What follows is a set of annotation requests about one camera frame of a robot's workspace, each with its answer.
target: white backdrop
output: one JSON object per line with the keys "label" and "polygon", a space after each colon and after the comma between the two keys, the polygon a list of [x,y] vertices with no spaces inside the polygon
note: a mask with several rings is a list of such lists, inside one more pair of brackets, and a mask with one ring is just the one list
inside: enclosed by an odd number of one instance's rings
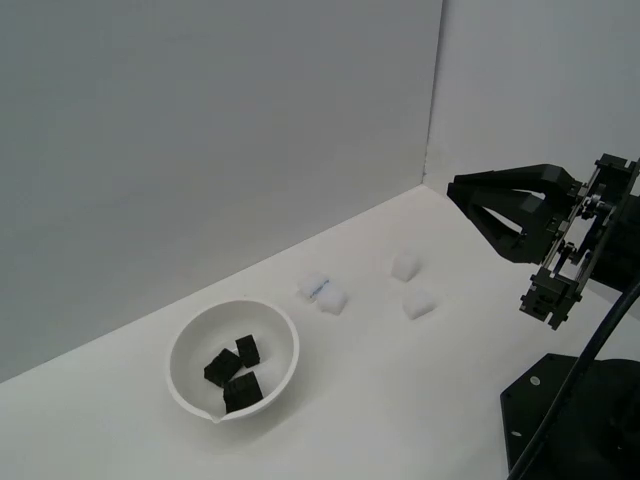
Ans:
{"label": "white backdrop", "polygon": [[0,381],[422,178],[441,0],[0,4]]}

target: black foam cube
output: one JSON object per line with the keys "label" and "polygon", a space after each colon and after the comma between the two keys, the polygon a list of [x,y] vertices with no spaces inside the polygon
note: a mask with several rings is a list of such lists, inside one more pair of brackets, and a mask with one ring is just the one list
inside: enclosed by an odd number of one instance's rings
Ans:
{"label": "black foam cube", "polygon": [[238,346],[238,355],[242,364],[249,368],[260,363],[260,354],[258,353],[258,347],[256,341],[253,339],[253,335],[247,335],[246,337],[236,340]]}
{"label": "black foam cube", "polygon": [[240,357],[225,348],[209,365],[204,367],[204,378],[219,387],[224,387],[241,368]]}
{"label": "black foam cube", "polygon": [[258,403],[263,397],[256,374],[249,372],[228,382],[224,386],[223,397],[227,413],[242,410]]}

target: white bowl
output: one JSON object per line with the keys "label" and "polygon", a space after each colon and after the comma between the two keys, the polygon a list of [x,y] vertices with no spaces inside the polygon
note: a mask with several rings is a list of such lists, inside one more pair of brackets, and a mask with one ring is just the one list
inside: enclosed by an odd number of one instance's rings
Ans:
{"label": "white bowl", "polygon": [[[223,390],[205,380],[203,369],[223,348],[237,352],[235,340],[253,335],[260,363],[242,368],[256,374],[264,398],[226,413]],[[238,299],[201,312],[177,335],[166,363],[166,379],[173,398],[185,410],[214,423],[248,417],[271,404],[291,380],[300,353],[296,327],[280,308],[269,303]]]}

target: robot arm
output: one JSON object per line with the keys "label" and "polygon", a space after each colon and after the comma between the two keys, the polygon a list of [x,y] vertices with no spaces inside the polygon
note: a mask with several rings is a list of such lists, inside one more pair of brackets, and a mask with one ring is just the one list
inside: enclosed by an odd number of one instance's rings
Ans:
{"label": "robot arm", "polygon": [[[631,195],[639,171],[640,161],[605,154],[587,183],[555,165],[535,165],[458,175],[447,195],[502,257],[540,265],[520,310],[543,322],[550,317],[555,330],[587,280],[623,291],[640,272],[640,199]],[[576,247],[565,237],[579,219],[592,224]],[[575,278],[561,273],[567,261],[579,265]]]}

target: white table surface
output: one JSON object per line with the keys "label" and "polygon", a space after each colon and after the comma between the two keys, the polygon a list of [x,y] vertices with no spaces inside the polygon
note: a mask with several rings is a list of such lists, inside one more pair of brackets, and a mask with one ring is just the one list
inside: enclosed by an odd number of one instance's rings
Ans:
{"label": "white table surface", "polygon": [[[404,248],[426,263],[408,284],[388,275]],[[339,317],[295,295],[313,270],[348,291]],[[578,354],[609,307],[586,292],[554,332],[518,311],[534,270],[501,259],[453,204],[415,188],[0,384],[0,477],[505,477],[500,392],[547,352]],[[416,288],[440,306],[409,321],[400,299]],[[173,401],[164,359],[196,312],[241,295],[290,314],[300,363],[273,406],[214,425]],[[627,319],[601,357],[640,359],[639,339],[640,322]]]}

